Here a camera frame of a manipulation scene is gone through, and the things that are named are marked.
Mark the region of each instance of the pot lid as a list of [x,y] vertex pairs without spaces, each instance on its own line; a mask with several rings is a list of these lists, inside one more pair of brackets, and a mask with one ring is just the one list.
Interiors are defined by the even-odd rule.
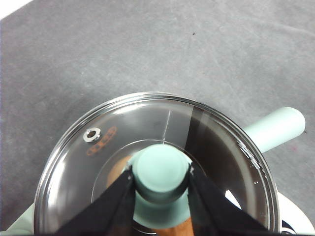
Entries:
[[[135,153],[154,144],[182,151],[230,201],[266,228],[279,229],[275,185],[244,131],[204,104],[147,92],[94,108],[62,136],[37,188],[35,233],[56,231],[97,199]],[[134,227],[154,232],[137,222]]]

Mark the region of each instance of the pot handle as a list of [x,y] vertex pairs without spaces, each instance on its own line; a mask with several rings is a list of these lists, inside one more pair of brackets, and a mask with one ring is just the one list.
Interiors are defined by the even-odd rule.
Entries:
[[282,107],[247,126],[244,131],[264,153],[303,133],[305,118],[292,107]]

